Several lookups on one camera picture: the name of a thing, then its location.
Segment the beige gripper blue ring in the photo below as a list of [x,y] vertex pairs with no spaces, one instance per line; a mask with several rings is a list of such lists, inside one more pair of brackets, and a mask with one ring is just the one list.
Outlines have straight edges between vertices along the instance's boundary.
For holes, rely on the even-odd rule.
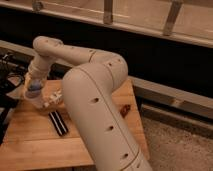
[[45,75],[41,71],[31,68],[25,77],[24,96],[28,99],[34,99],[41,95],[45,84]]

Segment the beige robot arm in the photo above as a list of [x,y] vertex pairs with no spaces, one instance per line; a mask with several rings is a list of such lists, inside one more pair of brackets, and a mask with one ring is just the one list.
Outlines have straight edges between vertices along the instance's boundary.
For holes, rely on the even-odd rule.
[[112,100],[128,77],[125,59],[117,53],[64,44],[38,36],[24,97],[37,108],[49,105],[42,89],[51,66],[62,59],[73,65],[62,79],[66,110],[98,171],[153,171]]

